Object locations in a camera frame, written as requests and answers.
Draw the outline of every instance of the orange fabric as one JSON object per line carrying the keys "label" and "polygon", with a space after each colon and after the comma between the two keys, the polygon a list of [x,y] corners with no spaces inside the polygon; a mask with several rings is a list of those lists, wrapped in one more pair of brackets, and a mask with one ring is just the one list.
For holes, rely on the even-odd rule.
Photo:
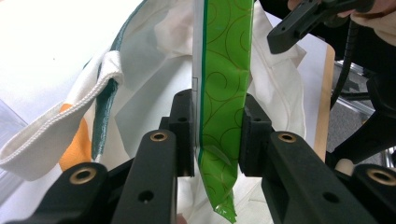
{"label": "orange fabric", "polygon": [[[71,105],[64,104],[62,105],[60,112],[63,112],[70,107]],[[83,118],[72,143],[59,159],[62,171],[82,162],[91,161],[91,145],[90,137],[88,135],[87,121]]]}

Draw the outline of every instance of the white tote bag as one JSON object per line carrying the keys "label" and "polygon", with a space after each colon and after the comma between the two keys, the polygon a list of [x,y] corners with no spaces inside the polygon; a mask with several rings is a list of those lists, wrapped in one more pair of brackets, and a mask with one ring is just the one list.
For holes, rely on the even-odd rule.
{"label": "white tote bag", "polygon": [[[169,116],[174,94],[191,87],[192,2],[141,1],[113,43],[85,65],[67,97],[0,149],[0,167],[32,181],[57,164],[64,170],[96,161],[112,169],[132,158],[141,137]],[[304,52],[292,48],[272,56],[265,41],[270,29],[256,3],[249,91],[276,130],[304,136],[303,84],[296,69]],[[211,211],[197,168],[196,173],[195,178],[179,179],[178,211],[189,223],[223,223]],[[262,203],[264,198],[257,190],[258,179],[240,179],[235,206],[237,213],[245,211],[240,218],[247,218],[262,206],[249,205],[250,195]]]}

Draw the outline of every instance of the white table surface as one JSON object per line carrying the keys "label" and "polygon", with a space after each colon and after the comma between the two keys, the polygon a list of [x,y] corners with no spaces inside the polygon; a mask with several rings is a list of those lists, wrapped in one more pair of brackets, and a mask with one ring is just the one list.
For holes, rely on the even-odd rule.
{"label": "white table surface", "polygon": [[[112,40],[139,3],[132,0],[0,2],[0,99],[31,123],[62,101],[82,66]],[[272,24],[279,22],[272,16],[269,19]],[[329,47],[312,35],[299,45],[307,52],[298,67],[304,82],[306,141],[314,147]],[[37,181],[22,183],[0,207],[0,223],[29,217],[59,173],[59,167],[55,167]]]}

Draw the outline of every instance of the green plastic bag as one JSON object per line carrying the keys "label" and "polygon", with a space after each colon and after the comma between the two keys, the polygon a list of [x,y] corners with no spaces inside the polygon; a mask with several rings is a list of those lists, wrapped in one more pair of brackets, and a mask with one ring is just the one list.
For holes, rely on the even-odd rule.
{"label": "green plastic bag", "polygon": [[253,1],[205,0],[203,12],[198,164],[213,209],[234,223]]}

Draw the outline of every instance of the green strip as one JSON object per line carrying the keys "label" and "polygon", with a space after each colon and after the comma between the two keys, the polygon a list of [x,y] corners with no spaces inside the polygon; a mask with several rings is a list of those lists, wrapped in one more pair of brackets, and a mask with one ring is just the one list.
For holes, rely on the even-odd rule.
{"label": "green strip", "polygon": [[233,184],[250,71],[252,0],[205,0],[199,165],[213,209],[235,222]]}

